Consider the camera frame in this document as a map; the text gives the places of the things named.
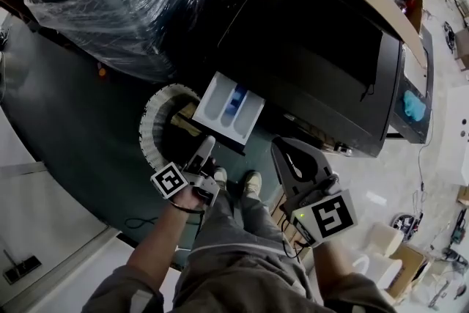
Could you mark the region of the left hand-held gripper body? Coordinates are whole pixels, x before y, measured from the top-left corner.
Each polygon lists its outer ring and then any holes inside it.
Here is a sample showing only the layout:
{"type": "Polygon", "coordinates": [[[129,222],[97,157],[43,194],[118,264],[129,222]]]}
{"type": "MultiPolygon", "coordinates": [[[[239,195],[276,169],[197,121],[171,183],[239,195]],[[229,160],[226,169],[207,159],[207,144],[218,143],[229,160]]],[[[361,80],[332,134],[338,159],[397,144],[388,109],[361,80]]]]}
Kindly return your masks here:
{"type": "Polygon", "coordinates": [[[220,191],[217,182],[202,170],[200,174],[189,174],[183,169],[180,170],[174,162],[171,162],[154,173],[150,181],[164,199],[171,199],[182,189],[190,186],[205,205],[212,207],[220,191]]]}

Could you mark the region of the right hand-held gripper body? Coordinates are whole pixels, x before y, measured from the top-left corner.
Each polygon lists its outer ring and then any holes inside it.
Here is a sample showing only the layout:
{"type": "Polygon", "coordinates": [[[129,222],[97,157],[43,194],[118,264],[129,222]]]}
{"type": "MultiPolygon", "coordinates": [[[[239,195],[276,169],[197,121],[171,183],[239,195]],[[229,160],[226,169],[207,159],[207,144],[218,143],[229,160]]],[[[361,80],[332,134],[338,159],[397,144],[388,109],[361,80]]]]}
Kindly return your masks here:
{"type": "Polygon", "coordinates": [[[312,248],[358,224],[350,191],[341,188],[336,174],[288,198],[280,208],[312,248]]]}

